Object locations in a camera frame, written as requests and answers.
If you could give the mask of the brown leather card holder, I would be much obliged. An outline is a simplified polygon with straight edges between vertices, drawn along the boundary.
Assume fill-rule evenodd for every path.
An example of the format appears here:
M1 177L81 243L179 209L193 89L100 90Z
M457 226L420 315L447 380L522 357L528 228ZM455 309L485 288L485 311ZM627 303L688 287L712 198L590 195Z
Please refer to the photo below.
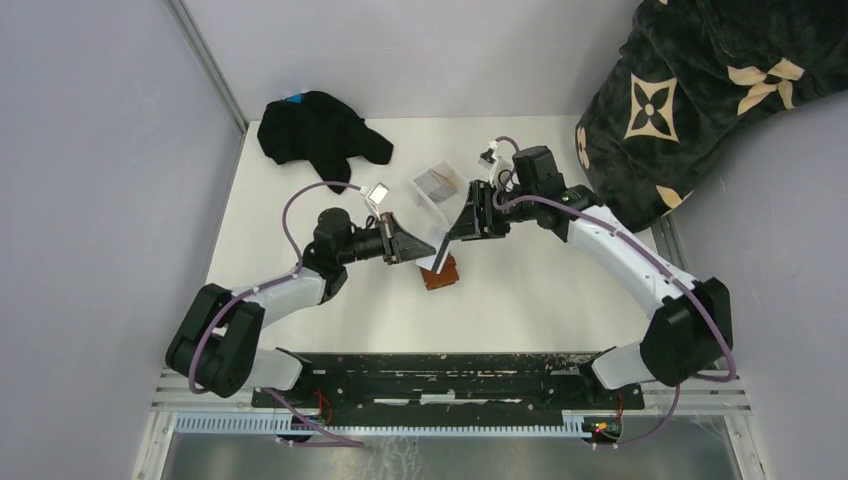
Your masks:
M442 266L442 269L435 273L434 271L425 268L419 268L425 288L428 291L437 290L450 285L456 284L460 280L459 272L456 266L456 259L452 254L449 254Z

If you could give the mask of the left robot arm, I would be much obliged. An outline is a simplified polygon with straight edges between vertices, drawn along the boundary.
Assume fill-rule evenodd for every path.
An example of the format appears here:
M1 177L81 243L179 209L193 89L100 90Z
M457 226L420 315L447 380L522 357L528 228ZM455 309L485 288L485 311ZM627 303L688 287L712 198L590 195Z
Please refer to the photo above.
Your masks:
M195 392L221 398L243 387L271 387L291 406L307 404L314 379L306 362L282 349L260 348L262 330L330 301L348 279L347 265L373 258L388 265L427 258L436 248L403 229L390 212L374 225L353 225L341 208L323 211L302 262L292 271L236 293L210 283L196 294L165 356Z

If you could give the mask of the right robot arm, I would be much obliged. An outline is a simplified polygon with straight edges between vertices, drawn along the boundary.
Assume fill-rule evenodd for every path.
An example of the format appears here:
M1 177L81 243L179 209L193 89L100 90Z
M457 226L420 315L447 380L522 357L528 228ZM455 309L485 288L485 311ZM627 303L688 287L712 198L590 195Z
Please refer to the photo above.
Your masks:
M648 249L588 187L567 186L548 147L519 150L505 167L496 146L481 154L489 177L470 182L449 239L503 238L512 225L533 221L603 267L649 319L642 340L606 350L582 367L577 392L585 405L602 408L630 384L705 380L705 368L719 359L729 368L721 381L735 377L724 283L699 280Z

